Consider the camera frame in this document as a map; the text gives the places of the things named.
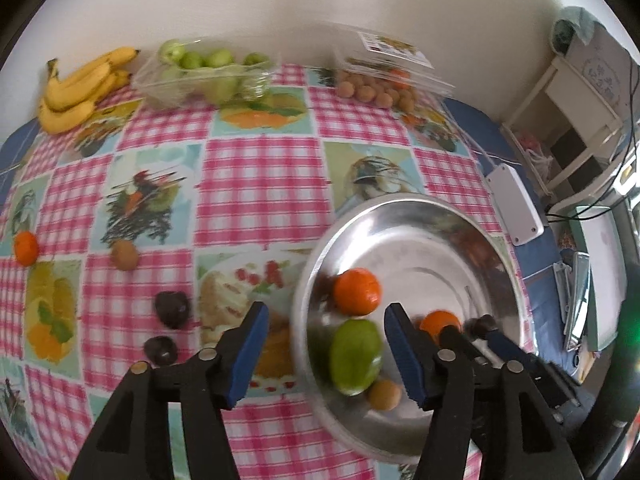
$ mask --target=clear plastic container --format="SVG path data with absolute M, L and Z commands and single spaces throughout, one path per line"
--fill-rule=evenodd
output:
M 219 38 L 178 39 L 188 52 L 197 52 L 203 57 L 219 48 L 228 48 L 236 62 L 220 68 L 201 67 L 184 69 L 177 64 L 163 62 L 158 51 L 151 53 L 142 68 L 131 81 L 156 108 L 180 107 L 192 94 L 201 94 L 213 105 L 229 102 L 255 100 L 263 96 L 271 85 L 271 79 L 280 69 L 280 53 L 271 41 L 265 38 Z M 253 65 L 243 65 L 247 54 L 259 52 L 269 57 Z
M 445 97 L 451 97 L 455 90 L 436 76 L 418 48 L 378 32 L 336 27 L 334 61 L 339 70 L 407 84 Z

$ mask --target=checkered tablecloth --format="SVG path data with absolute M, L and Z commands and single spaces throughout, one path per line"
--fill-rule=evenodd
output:
M 117 120 L 127 104 L 132 115 L 103 144 L 81 152 L 74 140 L 80 129 L 38 136 L 0 215 L 0 375 L 23 403 L 26 420 L 14 424 L 1 405 L 0 418 L 40 478 L 65 478 L 106 399 L 130 364 L 144 358 L 146 339 L 170 335 L 180 361 L 200 347 L 198 312 L 183 329 L 168 330 L 153 311 L 156 293 L 180 290 L 196 298 L 207 258 L 223 262 L 269 250 L 300 258 L 353 199 L 346 175 L 366 157 L 386 160 L 404 190 L 455 205 L 504 246 L 522 289 L 524 348 L 533 349 L 513 248 L 462 140 L 425 136 L 395 112 L 340 100 L 319 70 L 286 64 L 273 83 L 285 103 L 279 106 L 288 110 L 277 123 L 268 115 L 264 124 L 229 118 L 198 99 L 158 111 L 136 104 L 142 97 L 123 88 L 100 104 L 98 114 Z M 436 99 L 430 102 L 438 108 Z M 108 219 L 109 208 L 133 193 L 135 175 L 151 178 L 160 167 L 166 168 L 163 178 L 180 176 L 182 191 L 171 214 L 133 235 L 139 265 L 121 272 L 107 243 L 110 230 L 127 219 Z M 11 254 L 9 231 L 24 219 L 40 243 L 37 272 L 18 266 Z M 75 316 L 60 301 L 72 301 Z M 47 302 L 53 315 L 75 317 L 61 360 L 31 347 L 30 330 L 42 321 L 30 312 L 33 304 L 48 308 Z M 3 392 L 9 395 L 2 382 L 0 400 Z M 402 467 L 379 464 L 335 441 L 303 393 L 265 391 L 274 393 L 247 398 L 223 414 L 241 478 L 406 478 Z M 479 453 L 470 453 L 466 478 L 478 476 L 480 463 Z M 188 475 L 180 468 L 176 473 Z

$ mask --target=stainless steel bowl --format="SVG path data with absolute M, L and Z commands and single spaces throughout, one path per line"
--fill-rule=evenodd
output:
M 296 373 L 314 413 L 348 447 L 391 463 L 417 463 L 431 413 L 406 393 L 389 412 L 371 410 L 364 394 L 344 396 L 328 373 L 328 348 L 346 319 L 332 305 L 334 277 L 366 267 L 380 280 L 382 304 L 369 316 L 384 337 L 385 307 L 399 301 L 412 319 L 436 309 L 460 320 L 492 314 L 504 333 L 522 344 L 510 262 L 471 218 L 420 194 L 391 194 L 353 209 L 322 237 L 300 276 L 292 309 Z M 402 384 L 385 341 L 381 376 Z

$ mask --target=table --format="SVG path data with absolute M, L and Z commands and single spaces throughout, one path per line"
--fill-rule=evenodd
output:
M 421 117 L 335 97 L 331 73 L 286 64 L 271 113 L 215 110 L 193 100 L 157 111 L 124 88 L 66 136 L 39 134 L 0 216 L 0 419 L 43 479 L 66 478 L 92 423 L 155 335 L 179 360 L 239 323 L 249 298 L 270 306 L 270 334 L 247 398 L 224 413 L 243 479 L 409 478 L 320 427 L 289 356 L 292 292 L 313 244 L 334 219 L 386 192 L 444 199 L 481 224 L 511 262 L 532 317 L 513 247 L 478 162 L 442 104 Z M 144 207 L 132 196 L 152 186 Z M 12 257 L 20 229 L 36 233 L 38 263 Z M 135 241 L 140 264 L 121 272 L 109 243 Z M 193 315 L 181 330 L 154 315 L 153 296 L 181 290 Z M 178 478 L 188 478 L 180 410 L 170 409 Z M 477 476 L 471 452 L 467 477 Z

